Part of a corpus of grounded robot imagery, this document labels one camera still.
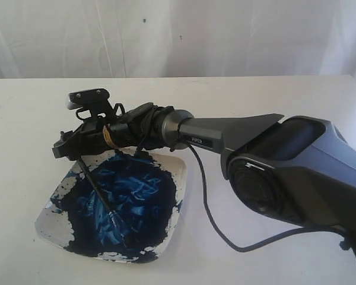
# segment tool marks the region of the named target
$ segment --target white curtain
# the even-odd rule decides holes
[[[0,78],[351,74],[356,0],[0,0]]]

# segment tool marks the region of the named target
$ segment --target white table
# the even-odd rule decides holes
[[[204,212],[192,154],[182,218],[160,259],[143,265],[78,256],[40,240],[34,221],[71,167],[56,160],[59,131],[80,123],[65,109],[70,91],[103,87],[127,109],[144,102],[187,109],[196,117],[282,113],[333,121],[356,149],[356,83],[349,76],[160,79],[0,80],[0,284],[354,284],[356,260],[339,236],[308,233],[240,254],[216,235]],[[247,209],[221,176],[219,157],[200,151],[209,203],[239,245],[291,225]]]

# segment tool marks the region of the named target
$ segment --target cable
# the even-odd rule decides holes
[[[203,167],[203,163],[201,158],[199,157],[199,154],[196,152],[196,150],[192,147],[192,145],[190,143],[188,143],[187,141],[181,141],[181,143],[186,144],[189,149],[191,150],[191,152],[194,154],[196,160],[198,161],[198,165],[199,168],[201,170],[201,175],[202,175],[202,183],[203,183],[203,204],[204,204],[204,208],[206,210],[207,216],[209,218],[209,222],[211,223],[211,225],[213,226],[214,230],[218,233],[218,235],[226,242],[226,244],[228,246],[230,246],[231,248],[233,248],[235,251],[237,252],[249,252],[249,251],[254,251],[257,248],[261,248],[265,245],[268,245],[272,242],[276,242],[278,240],[287,238],[289,236],[293,236],[293,235],[297,235],[300,233],[311,233],[311,232],[330,232],[330,233],[337,233],[338,235],[341,235],[344,239],[346,239],[345,233],[341,230],[338,229],[334,229],[332,227],[301,227],[298,229],[292,229],[292,230],[288,230],[286,232],[280,233],[278,235],[269,237],[267,239],[264,239],[258,243],[255,243],[253,245],[250,246],[245,246],[245,247],[239,247],[237,245],[235,245],[229,238],[227,238],[225,236],[225,234],[219,229],[219,227],[217,226],[211,211],[208,207],[208,201],[207,201],[207,182],[206,182],[206,175],[204,172],[204,167]],[[348,249],[348,242],[346,242],[346,240],[344,240],[343,242],[341,242],[341,246],[344,246],[343,249]]]

